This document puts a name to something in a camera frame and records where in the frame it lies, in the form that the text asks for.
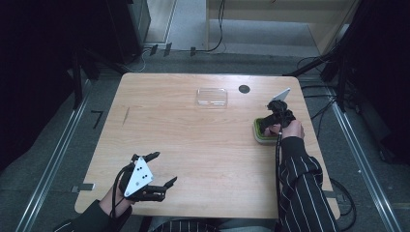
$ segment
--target striped sleeve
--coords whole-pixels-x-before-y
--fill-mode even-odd
[[[322,191],[322,169],[319,162],[307,154],[304,140],[287,137],[281,141],[281,147],[281,231],[339,231]]]

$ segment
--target wooden table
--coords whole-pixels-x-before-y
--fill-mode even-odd
[[[250,92],[239,92],[248,85]],[[75,209],[82,213],[101,199],[133,154],[161,155],[149,162],[155,181],[178,180],[159,202],[138,202],[133,214],[211,218],[277,218],[275,146],[260,145],[252,123],[272,112],[266,104],[285,88],[289,109],[305,128],[307,152],[324,173],[324,190],[332,191],[325,163],[309,119],[299,82],[294,77],[127,73],[122,77]],[[227,107],[195,103],[199,88],[227,90]],[[328,198],[339,217],[337,202]]]

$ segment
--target person's arm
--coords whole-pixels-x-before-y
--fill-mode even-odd
[[[100,232],[112,226],[114,221],[111,218],[112,210],[112,188],[108,191],[105,197],[99,201],[95,200],[79,217],[69,219],[56,226],[54,232]],[[115,213],[117,216],[116,226],[122,226],[132,212],[131,204],[134,202],[124,199],[121,191],[117,187],[115,195]]]
[[[299,121],[292,121],[282,132],[281,231],[339,231],[322,191],[322,169],[319,162],[307,154],[303,137]]]

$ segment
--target black sleeve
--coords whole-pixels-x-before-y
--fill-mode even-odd
[[[73,220],[66,220],[56,226],[54,232],[101,232],[108,228],[111,218],[102,210],[98,200],[94,201],[85,212]]]
[[[322,191],[322,168],[307,154],[304,140],[286,137],[281,141],[281,148],[281,231],[339,231]]]

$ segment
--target white plastic part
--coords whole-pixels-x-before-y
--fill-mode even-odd
[[[277,95],[275,95],[271,101],[282,101],[284,102],[284,99],[286,99],[287,94],[290,92],[290,88],[287,88],[285,90],[283,90],[282,92],[278,93]]]
[[[148,185],[153,180],[154,180],[154,176],[150,168],[148,167],[147,162],[143,158],[139,158],[136,161],[135,168],[131,175],[129,184],[127,185],[124,196],[128,197],[132,195],[136,191]]]

